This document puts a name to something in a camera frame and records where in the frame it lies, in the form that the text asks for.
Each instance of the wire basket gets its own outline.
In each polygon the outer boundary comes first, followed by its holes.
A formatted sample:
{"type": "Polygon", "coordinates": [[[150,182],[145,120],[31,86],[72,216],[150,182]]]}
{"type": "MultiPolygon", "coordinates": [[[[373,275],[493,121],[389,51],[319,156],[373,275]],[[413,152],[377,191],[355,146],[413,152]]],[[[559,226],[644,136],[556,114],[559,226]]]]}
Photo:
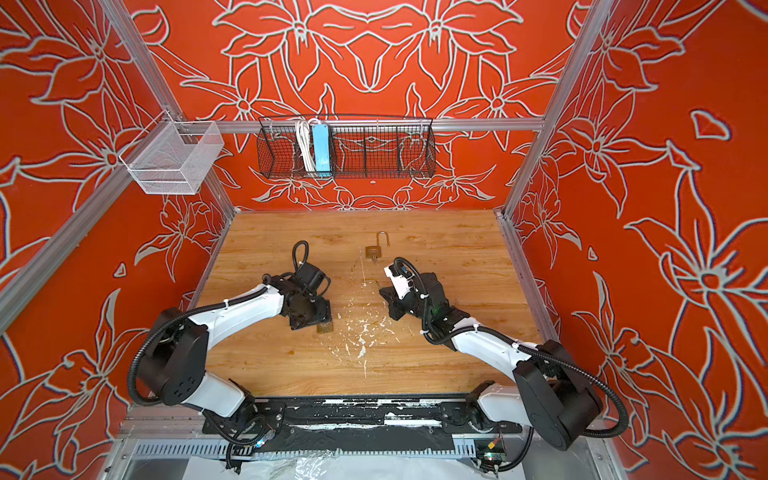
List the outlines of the wire basket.
{"type": "MultiPolygon", "coordinates": [[[[259,172],[267,178],[408,178],[435,174],[432,119],[326,115],[330,171],[308,172],[296,121],[312,115],[263,117],[257,135],[259,172]]],[[[313,142],[310,151],[315,156],[313,142]]]]}
{"type": "Polygon", "coordinates": [[[159,124],[147,140],[146,148],[125,164],[147,194],[196,194],[224,146],[216,122],[196,144],[186,143],[174,122],[159,124]]]}

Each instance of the white plastic sheet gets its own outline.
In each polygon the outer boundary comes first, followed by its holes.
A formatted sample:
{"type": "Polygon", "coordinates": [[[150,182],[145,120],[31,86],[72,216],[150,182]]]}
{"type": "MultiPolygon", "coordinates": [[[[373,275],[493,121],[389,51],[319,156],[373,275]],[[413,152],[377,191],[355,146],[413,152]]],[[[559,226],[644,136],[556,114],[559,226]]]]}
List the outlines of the white plastic sheet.
{"type": "MultiPolygon", "coordinates": [[[[385,455],[323,456],[243,463],[240,475],[224,462],[192,457],[183,480],[482,480],[495,478],[457,460],[385,455]]],[[[503,472],[502,480],[525,480],[522,466],[503,472]]]]}

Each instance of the floral pattern wall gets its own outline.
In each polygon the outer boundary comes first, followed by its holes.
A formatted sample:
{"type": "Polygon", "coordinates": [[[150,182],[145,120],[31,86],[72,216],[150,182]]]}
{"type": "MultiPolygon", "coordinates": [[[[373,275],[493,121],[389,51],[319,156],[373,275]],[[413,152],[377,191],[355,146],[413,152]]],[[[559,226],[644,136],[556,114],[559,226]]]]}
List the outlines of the floral pattern wall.
{"type": "Polygon", "coordinates": [[[131,359],[161,311],[188,307],[225,222],[208,190],[130,185],[2,334],[0,478],[98,476],[131,359]]]}
{"type": "MultiPolygon", "coordinates": [[[[98,3],[0,5],[0,288],[100,188],[160,112],[98,3]]],[[[0,336],[0,478],[96,478],[133,352],[185,307],[226,223],[204,187],[132,184],[0,336]]]]}
{"type": "MultiPolygon", "coordinates": [[[[588,0],[127,0],[186,116],[542,116],[588,0]]],[[[216,172],[243,210],[493,208],[530,131],[440,134],[431,179],[269,180],[253,135],[216,172]]]]}
{"type": "Polygon", "coordinates": [[[764,3],[616,2],[513,213],[630,478],[768,475],[767,41],[764,3]]]}
{"type": "Polygon", "coordinates": [[[0,5],[0,289],[160,112],[95,0],[0,5]]]}

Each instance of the wooden table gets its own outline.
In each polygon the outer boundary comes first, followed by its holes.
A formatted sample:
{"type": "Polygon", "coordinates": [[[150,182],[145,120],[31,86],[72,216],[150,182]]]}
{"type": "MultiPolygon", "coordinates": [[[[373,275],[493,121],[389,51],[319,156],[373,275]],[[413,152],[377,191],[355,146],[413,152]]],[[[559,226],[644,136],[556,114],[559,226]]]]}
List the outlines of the wooden table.
{"type": "Polygon", "coordinates": [[[334,330],[292,331],[278,316],[255,323],[216,345],[207,368],[259,396],[468,392],[498,370],[475,357],[433,346],[420,322],[387,315],[379,286],[395,257],[435,272],[453,305],[520,339],[541,342],[498,228],[487,210],[238,214],[216,259],[199,305],[249,290],[265,273],[293,270],[291,248],[310,243],[309,262],[333,283],[334,330]],[[365,247],[382,235],[382,259],[365,247]]]}

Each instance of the white power cord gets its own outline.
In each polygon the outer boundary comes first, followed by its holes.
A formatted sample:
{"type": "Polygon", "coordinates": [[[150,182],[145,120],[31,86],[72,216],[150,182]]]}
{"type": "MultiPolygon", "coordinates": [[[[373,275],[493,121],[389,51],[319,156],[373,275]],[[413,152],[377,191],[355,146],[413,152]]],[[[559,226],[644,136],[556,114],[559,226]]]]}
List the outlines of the white power cord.
{"type": "Polygon", "coordinates": [[[299,149],[301,150],[301,158],[304,160],[304,169],[308,172],[314,172],[315,159],[312,158],[312,151],[310,150],[310,122],[316,122],[320,124],[320,120],[316,118],[310,118],[310,121],[297,120],[296,121],[296,140],[299,142],[299,149]]]}

